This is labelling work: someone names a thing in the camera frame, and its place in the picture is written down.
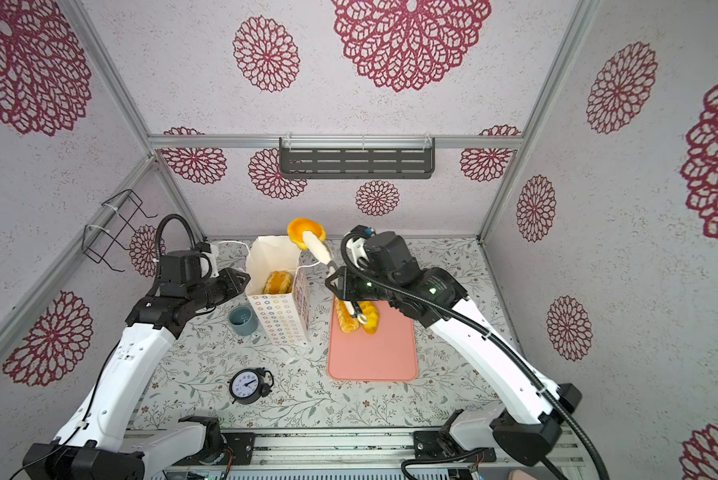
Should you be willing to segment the corn-like yellow bread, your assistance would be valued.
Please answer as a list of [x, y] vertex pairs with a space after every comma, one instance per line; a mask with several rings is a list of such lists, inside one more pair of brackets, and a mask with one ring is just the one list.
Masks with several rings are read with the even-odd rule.
[[353, 333], [360, 328], [360, 322], [351, 316], [343, 301], [339, 299], [334, 300], [334, 313], [338, 326], [343, 333]]

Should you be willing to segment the white paper bag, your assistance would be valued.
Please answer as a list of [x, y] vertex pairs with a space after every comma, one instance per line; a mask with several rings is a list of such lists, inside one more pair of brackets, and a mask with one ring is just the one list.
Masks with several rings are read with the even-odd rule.
[[[243, 272], [250, 275], [244, 296], [256, 313], [258, 330], [278, 346], [306, 346], [309, 343], [309, 282], [301, 250], [286, 236], [260, 236], [247, 246]], [[293, 288], [285, 295], [263, 295], [272, 271], [293, 274]]]

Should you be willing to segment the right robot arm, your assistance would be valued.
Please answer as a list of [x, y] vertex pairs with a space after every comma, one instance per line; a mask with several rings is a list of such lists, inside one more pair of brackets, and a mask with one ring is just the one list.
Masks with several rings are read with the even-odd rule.
[[386, 302], [452, 346], [503, 402], [503, 411], [489, 424], [497, 445], [522, 465], [551, 465], [548, 455], [562, 427], [573, 423], [580, 392], [547, 379], [521, 357], [451, 274], [420, 267], [392, 231], [357, 226], [340, 245], [342, 265], [316, 233], [305, 230], [290, 239], [327, 266], [326, 287], [358, 323], [370, 323], [369, 303]]

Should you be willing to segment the ridged spiral bread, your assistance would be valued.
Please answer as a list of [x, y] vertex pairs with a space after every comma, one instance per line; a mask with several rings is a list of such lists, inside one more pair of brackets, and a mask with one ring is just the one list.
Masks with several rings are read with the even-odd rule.
[[278, 270], [272, 271], [268, 276], [263, 290], [263, 295], [285, 295], [289, 294], [293, 288], [293, 274], [289, 271]]

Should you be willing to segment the yellow twisted bread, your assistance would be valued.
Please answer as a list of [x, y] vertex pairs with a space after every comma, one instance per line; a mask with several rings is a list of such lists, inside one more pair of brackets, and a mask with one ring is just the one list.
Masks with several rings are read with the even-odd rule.
[[376, 306], [370, 301], [359, 303], [362, 314], [365, 317], [363, 329], [367, 334], [375, 334], [378, 328], [380, 314]]

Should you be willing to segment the small yellow bread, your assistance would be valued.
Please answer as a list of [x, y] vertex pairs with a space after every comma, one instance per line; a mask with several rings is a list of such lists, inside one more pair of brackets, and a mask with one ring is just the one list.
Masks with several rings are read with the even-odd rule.
[[321, 242], [326, 240], [326, 231], [324, 227], [313, 220], [307, 218], [296, 218], [291, 221], [287, 227], [289, 239], [301, 249], [306, 249], [306, 243], [304, 240], [305, 233], [313, 234]]

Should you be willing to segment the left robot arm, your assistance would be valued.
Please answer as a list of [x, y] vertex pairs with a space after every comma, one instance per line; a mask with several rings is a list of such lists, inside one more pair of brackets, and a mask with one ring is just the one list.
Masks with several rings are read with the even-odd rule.
[[139, 399], [188, 322], [242, 295], [250, 281], [249, 274], [213, 261], [192, 250], [161, 257], [155, 286], [131, 310], [92, 390], [51, 442], [30, 447], [24, 473], [32, 479], [149, 479], [185, 458], [222, 458], [225, 440], [208, 416], [190, 416], [139, 444], [125, 441]]

